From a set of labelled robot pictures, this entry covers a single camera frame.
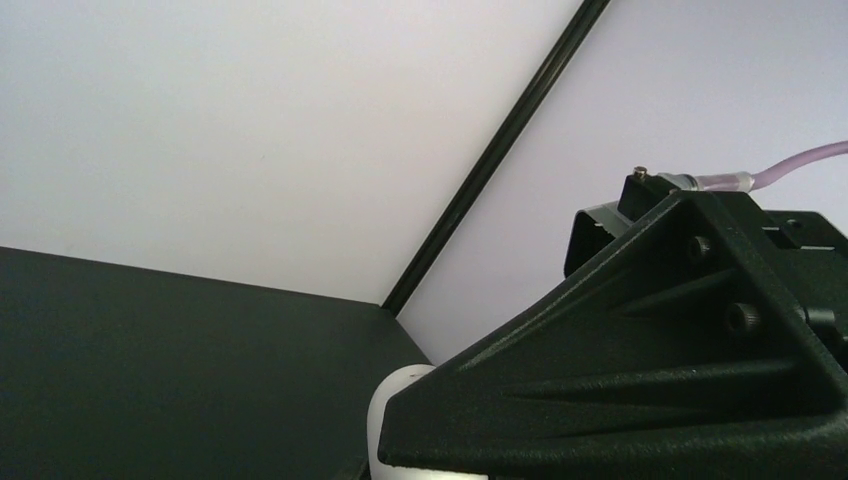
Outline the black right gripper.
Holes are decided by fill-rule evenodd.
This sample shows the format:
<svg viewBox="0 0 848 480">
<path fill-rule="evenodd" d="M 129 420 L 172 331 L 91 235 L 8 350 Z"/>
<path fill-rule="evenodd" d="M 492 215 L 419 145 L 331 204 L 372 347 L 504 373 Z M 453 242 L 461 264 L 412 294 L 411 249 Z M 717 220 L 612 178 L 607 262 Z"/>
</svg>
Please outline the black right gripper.
<svg viewBox="0 0 848 480">
<path fill-rule="evenodd" d="M 816 212 L 763 210 L 750 196 L 754 186 L 754 176 L 746 172 L 707 176 L 649 174 L 638 167 L 625 180 L 617 213 L 635 222 L 665 198 L 692 192 L 699 198 L 729 200 L 727 209 L 741 225 L 757 228 L 778 248 L 847 255 L 847 238 L 823 216 Z"/>
</svg>

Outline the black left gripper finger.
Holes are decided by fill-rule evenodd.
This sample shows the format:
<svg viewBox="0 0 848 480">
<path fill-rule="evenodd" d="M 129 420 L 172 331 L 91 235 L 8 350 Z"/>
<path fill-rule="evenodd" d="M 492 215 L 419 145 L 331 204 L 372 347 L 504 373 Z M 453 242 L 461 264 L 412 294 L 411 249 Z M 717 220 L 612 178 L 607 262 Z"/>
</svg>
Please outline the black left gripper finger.
<svg viewBox="0 0 848 480">
<path fill-rule="evenodd" d="M 847 255 L 692 192 L 396 394 L 381 461 L 526 479 L 843 479 Z"/>
</svg>

